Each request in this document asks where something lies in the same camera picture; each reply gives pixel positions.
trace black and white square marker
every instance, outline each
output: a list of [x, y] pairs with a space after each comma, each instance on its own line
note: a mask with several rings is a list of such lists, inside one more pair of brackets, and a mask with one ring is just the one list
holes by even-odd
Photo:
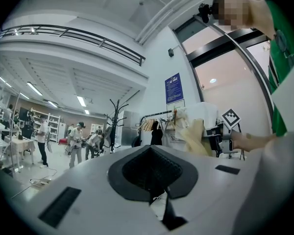
[[224, 113], [221, 118], [229, 129], [232, 129], [241, 121], [240, 117], [232, 109]]

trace man in green shirt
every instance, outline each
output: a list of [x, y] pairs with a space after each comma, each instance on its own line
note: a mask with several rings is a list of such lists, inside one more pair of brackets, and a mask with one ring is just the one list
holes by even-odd
[[[256, 28], [270, 41], [269, 82], [272, 93], [294, 66], [294, 28], [275, 0], [214, 0], [212, 14], [221, 25], [231, 29]], [[232, 131], [233, 148], [250, 151], [264, 147], [270, 140], [283, 136], [287, 129], [274, 108], [273, 135], [256, 137]]]

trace black rectangular slot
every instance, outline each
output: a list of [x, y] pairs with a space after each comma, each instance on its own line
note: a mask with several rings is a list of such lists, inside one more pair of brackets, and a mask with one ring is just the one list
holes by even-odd
[[227, 172], [227, 173], [231, 173], [231, 174], [239, 174], [240, 172], [240, 169], [237, 169], [237, 168], [233, 168], [233, 167], [228, 167], [228, 166], [225, 166], [225, 165], [219, 165], [216, 167], [217, 170], [220, 170], [220, 171], [224, 171], [224, 172]]
[[80, 189], [66, 187], [38, 218], [56, 228], [80, 193]]

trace neck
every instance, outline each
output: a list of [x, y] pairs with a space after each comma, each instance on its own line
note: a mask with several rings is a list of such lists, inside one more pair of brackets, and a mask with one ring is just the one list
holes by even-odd
[[253, 27], [274, 39], [275, 30], [271, 12], [265, 0], [247, 0], [249, 4], [248, 27]]

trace balcony railing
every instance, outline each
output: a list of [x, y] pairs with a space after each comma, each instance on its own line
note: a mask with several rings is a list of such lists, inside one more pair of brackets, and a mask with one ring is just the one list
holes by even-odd
[[74, 38], [82, 41], [92, 43], [99, 48], [105, 48], [113, 51], [123, 57], [132, 60], [133, 62], [142, 66], [145, 57], [137, 52], [113, 41], [106, 37], [94, 34], [81, 29], [75, 29], [71, 27], [51, 25], [51, 24], [29, 24], [20, 25], [11, 28], [4, 29], [0, 32], [0, 38], [7, 36], [19, 36], [19, 35], [57, 35], [58, 37]]

